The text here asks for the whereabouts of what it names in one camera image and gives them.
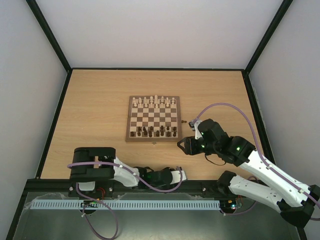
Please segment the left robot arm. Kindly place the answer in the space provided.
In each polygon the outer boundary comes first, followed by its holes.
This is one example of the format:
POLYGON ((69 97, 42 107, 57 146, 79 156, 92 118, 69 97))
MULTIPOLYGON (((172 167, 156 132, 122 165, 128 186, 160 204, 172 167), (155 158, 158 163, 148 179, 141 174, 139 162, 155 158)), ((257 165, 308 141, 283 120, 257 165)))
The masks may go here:
POLYGON ((131 189, 153 189, 170 192, 170 187, 184 180, 182 171, 166 167, 155 171, 150 167, 130 167, 121 162, 113 147, 78 147, 74 150, 70 181, 81 191, 92 191, 98 183, 109 180, 131 189))

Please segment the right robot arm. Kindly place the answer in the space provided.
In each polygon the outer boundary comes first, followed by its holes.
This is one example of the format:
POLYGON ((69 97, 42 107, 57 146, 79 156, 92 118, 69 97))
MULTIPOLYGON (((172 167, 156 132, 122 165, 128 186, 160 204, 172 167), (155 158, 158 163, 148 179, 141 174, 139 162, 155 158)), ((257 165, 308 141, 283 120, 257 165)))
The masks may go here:
POLYGON ((194 136, 177 143, 186 155, 217 155, 225 163, 239 167, 263 183, 247 180, 234 172, 224 171, 217 189, 224 195, 240 195, 274 209, 291 225, 303 228, 312 220, 320 199, 317 185, 304 184, 260 155, 256 147, 241 136, 228 136, 212 119, 189 122, 194 136))

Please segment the wooden chess board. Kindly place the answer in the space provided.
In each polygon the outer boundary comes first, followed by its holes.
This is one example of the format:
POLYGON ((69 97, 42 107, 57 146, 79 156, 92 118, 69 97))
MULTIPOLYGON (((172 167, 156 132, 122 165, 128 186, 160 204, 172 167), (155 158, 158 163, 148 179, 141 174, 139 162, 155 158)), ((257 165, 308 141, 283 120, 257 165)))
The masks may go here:
POLYGON ((158 95, 158 104, 155 104, 154 95, 131 95, 128 103, 128 115, 126 126, 127 142, 178 142, 182 139, 182 118, 179 96, 158 95), (137 99, 137 107, 133 107, 133 98, 137 99), (175 108, 171 108, 172 98, 175 98, 175 108), (161 136, 160 127, 164 127, 164 136, 161 136), (147 137, 143 137, 143 127, 146 128, 147 137), (131 137, 130 133, 135 132, 135 136, 131 137), (167 132, 171 132, 171 137, 167 137, 167 132))

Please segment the white king piece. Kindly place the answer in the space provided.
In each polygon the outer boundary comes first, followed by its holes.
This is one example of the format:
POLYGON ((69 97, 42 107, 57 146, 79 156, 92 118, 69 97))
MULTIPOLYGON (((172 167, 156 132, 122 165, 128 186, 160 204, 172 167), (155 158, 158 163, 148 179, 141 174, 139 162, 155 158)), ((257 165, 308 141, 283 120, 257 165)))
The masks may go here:
POLYGON ((154 103, 155 103, 155 104, 158 104, 158 103, 159 103, 159 100, 158 100, 158 96, 157 96, 157 95, 154 96, 154 103))

